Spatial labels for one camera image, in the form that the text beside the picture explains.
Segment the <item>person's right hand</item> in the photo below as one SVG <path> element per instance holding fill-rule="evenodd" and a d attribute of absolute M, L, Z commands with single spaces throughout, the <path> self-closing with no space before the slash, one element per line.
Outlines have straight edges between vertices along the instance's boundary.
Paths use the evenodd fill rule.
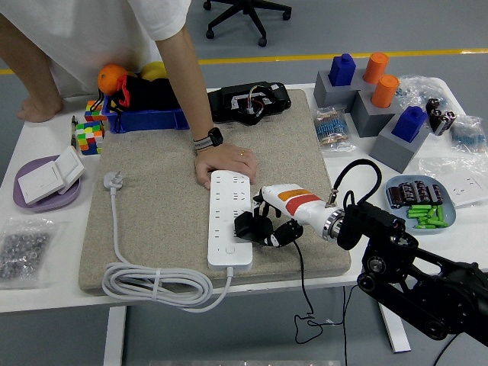
<path fill-rule="evenodd" d="M 63 102 L 60 98 L 38 101 L 29 97 L 22 101 L 21 109 L 16 113 L 19 120 L 42 123 L 56 116 L 63 109 Z"/>

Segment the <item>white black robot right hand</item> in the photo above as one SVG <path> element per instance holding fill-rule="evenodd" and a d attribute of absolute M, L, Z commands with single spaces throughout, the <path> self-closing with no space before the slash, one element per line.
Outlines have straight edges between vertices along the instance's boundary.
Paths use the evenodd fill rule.
<path fill-rule="evenodd" d="M 272 207 L 290 220 L 276 230 L 261 234 L 258 243 L 270 247 L 283 247 L 303 234 L 303 226 L 310 225 L 318 236 L 335 242 L 344 217 L 332 199 L 322 200 L 297 184 L 264 186 L 253 198 L 255 208 L 261 204 Z"/>

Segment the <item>person's left hand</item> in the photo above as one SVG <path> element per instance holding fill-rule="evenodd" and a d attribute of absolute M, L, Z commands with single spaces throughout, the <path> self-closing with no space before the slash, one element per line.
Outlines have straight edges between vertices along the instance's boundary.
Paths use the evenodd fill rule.
<path fill-rule="evenodd" d="M 194 159 L 196 179 L 199 185 L 210 188 L 210 174 L 216 170 L 230 170 L 246 175 L 255 183 L 257 160 L 252 150 L 223 143 L 197 152 Z"/>

